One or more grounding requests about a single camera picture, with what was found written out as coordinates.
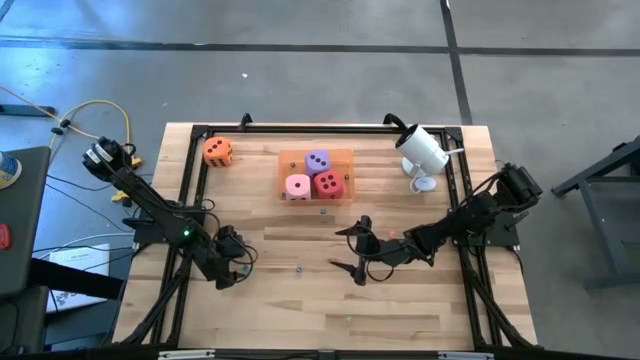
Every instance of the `die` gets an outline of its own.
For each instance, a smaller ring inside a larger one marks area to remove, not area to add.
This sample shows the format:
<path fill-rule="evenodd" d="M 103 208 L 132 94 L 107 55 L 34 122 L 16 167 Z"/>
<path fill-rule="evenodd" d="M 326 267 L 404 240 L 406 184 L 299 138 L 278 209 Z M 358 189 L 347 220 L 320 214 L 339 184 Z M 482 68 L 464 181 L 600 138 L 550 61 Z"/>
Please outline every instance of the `die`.
<path fill-rule="evenodd" d="M 305 174 L 287 176 L 284 181 L 284 193 L 287 200 L 310 200 L 311 178 Z"/>
<path fill-rule="evenodd" d="M 207 139 L 204 143 L 204 161 L 210 166 L 229 166 L 233 159 L 231 142 L 221 136 Z"/>
<path fill-rule="evenodd" d="M 329 170 L 313 178 L 319 199 L 340 199 L 344 194 L 344 182 L 335 171 Z"/>
<path fill-rule="evenodd" d="M 304 157 L 305 173 L 311 177 L 331 169 L 329 153 L 324 150 L 316 150 L 307 153 Z"/>

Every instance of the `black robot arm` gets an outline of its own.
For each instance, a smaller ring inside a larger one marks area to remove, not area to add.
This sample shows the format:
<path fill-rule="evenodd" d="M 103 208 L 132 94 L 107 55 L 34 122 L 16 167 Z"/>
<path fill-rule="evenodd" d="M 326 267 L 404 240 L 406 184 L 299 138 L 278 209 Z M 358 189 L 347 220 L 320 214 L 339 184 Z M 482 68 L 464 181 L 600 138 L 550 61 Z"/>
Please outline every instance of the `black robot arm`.
<path fill-rule="evenodd" d="M 83 155 L 83 164 L 91 174 L 111 183 L 138 204 L 151 217 L 152 224 L 162 230 L 170 246 L 191 257 L 208 281 L 216 280 L 216 288 L 236 283 L 242 275 L 231 272 L 229 262 L 245 255 L 242 236 L 231 226 L 220 228 L 213 237 L 209 235 L 194 218 L 206 210 L 185 208 L 162 198 L 131 169 L 131 155 L 117 142 L 101 137 Z"/>
<path fill-rule="evenodd" d="M 489 190 L 494 184 L 497 185 L 496 192 L 491 194 Z M 422 260 L 433 266 L 436 252 L 448 238 L 482 236 L 492 229 L 499 214 L 523 213 L 538 203 L 540 194 L 542 190 L 524 167 L 506 164 L 442 220 L 408 229 L 403 232 L 404 238 L 378 239 L 371 231 L 371 218 L 363 215 L 352 227 L 336 232 L 347 236 L 351 251 L 359 257 L 358 266 L 331 263 L 349 271 L 355 283 L 361 286 L 366 284 L 366 268 L 372 261 L 382 262 L 392 269 L 413 260 Z M 518 217 L 510 226 L 523 217 Z M 351 244 L 351 236 L 357 239 L 355 248 Z"/>

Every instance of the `black floor line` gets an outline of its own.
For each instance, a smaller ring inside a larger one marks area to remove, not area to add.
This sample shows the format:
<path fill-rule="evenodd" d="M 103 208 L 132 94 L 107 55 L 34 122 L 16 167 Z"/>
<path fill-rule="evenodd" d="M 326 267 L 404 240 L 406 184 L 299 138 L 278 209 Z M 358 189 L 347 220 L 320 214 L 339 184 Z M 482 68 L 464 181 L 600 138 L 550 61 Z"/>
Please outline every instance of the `black floor line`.
<path fill-rule="evenodd" d="M 67 50 L 137 50 L 137 51 L 255 51 L 255 52 L 334 52 L 334 53 L 392 53 L 392 54 L 449 54 L 487 56 L 567 56 L 567 57 L 640 57 L 638 49 L 569 49 L 569 48 L 512 48 L 421 45 L 296 45 L 296 44 L 190 44 L 143 41 L 77 40 L 33 38 L 3 39 L 0 47 L 26 49 Z"/>
<path fill-rule="evenodd" d="M 440 0 L 440 8 L 442 9 L 442 19 L 444 20 L 444 31 L 447 36 L 447 44 L 450 49 L 458 48 L 456 33 L 453 29 L 453 20 L 451 19 L 451 10 L 447 0 Z M 457 52 L 449 52 L 451 60 L 451 72 L 453 73 L 453 84 L 458 98 L 458 108 L 460 109 L 460 118 L 462 125 L 473 125 L 471 118 L 471 108 L 469 107 L 469 98 L 467 97 L 467 89 L 464 85 L 464 77 L 462 76 L 462 65 L 460 64 L 460 55 Z"/>
<path fill-rule="evenodd" d="M 585 57 L 636 57 L 640 49 L 562 49 L 562 48 L 501 48 L 459 47 L 451 52 L 460 55 L 490 56 L 585 56 Z"/>
<path fill-rule="evenodd" d="M 328 52 L 446 54 L 447 46 L 404 45 L 288 45 L 288 44 L 189 44 L 102 40 L 0 40 L 0 47 L 69 50 L 139 50 L 139 51 L 255 51 L 255 52 Z"/>

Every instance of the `wooden table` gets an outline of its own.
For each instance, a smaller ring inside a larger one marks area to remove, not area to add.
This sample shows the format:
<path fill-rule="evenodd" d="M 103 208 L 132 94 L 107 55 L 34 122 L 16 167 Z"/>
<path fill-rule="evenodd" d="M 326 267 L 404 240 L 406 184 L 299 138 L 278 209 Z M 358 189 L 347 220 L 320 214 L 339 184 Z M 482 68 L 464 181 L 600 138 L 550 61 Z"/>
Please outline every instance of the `wooden table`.
<path fill-rule="evenodd" d="M 178 198 L 192 125 L 167 124 L 153 180 L 153 187 L 165 198 Z M 462 129 L 472 182 L 477 185 L 496 170 L 489 131 L 484 126 Z M 444 175 L 438 177 L 434 192 L 410 193 L 410 179 L 402 172 L 401 157 L 394 149 L 397 135 L 216 135 L 232 141 L 234 163 L 209 169 L 205 198 L 215 200 L 215 213 L 223 225 L 233 225 L 260 257 L 247 281 L 223 291 L 206 282 L 197 268 L 192 269 L 180 347 L 473 348 L 460 262 L 453 246 L 440 249 L 433 268 L 413 262 L 398 267 L 386 282 L 369 279 L 364 287 L 356 286 L 346 272 L 327 262 L 357 262 L 345 238 L 333 233 L 351 226 L 363 214 L 373 219 L 373 231 L 387 238 L 437 221 L 450 207 Z M 356 198 L 351 205 L 287 206 L 278 199 L 279 151 L 309 147 L 354 150 Z M 198 160 L 192 189 L 199 166 Z M 458 175 L 457 161 L 454 169 Z M 214 230 L 213 223 L 206 225 Z M 153 245 L 133 261 L 114 341 L 131 333 L 156 300 L 166 251 L 166 246 Z M 515 256 L 506 249 L 488 248 L 487 261 L 496 301 L 523 336 L 535 343 Z M 387 272 L 382 264 L 371 268 L 377 277 Z M 479 305 L 478 311 L 483 334 L 489 339 L 486 310 Z M 163 339 L 172 314 L 170 303 Z"/>

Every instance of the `concrete floor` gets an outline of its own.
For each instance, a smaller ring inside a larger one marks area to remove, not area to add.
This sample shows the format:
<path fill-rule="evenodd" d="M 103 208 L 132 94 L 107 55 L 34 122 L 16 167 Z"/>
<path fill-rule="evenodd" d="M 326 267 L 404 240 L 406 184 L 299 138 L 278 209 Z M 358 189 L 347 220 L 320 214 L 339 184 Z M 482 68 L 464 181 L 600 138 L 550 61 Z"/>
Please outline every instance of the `concrete floor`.
<path fill-rule="evenodd" d="M 460 46 L 638 48 L 634 0 L 450 0 Z M 446 46 L 437 0 L 16 0 L 0 37 L 189 43 Z M 127 109 L 133 141 L 152 173 L 169 121 L 254 120 L 460 124 L 445 54 L 107 51 L 0 48 L 2 85 L 65 110 L 89 99 Z M 547 190 L 519 225 L 525 281 L 541 345 L 640 357 L 640 287 L 587 294 L 583 281 L 606 267 L 579 195 L 555 199 L 552 185 L 640 132 L 638 57 L 461 56 L 473 123 L 488 125 L 499 159 L 525 165 Z M 1 103 L 14 99 L 0 94 Z M 76 121 L 123 138 L 117 111 L 96 106 Z M 46 145 L 53 122 L 2 118 L 0 148 Z M 87 186 L 86 138 L 67 135 L 50 173 Z M 60 185 L 117 220 L 109 190 Z M 46 191 L 36 246 L 55 246 L 113 226 Z M 116 245 L 130 241 L 118 239 Z M 126 264 L 112 266 L 125 276 Z M 58 319 L 48 336 L 104 332 L 114 304 Z"/>

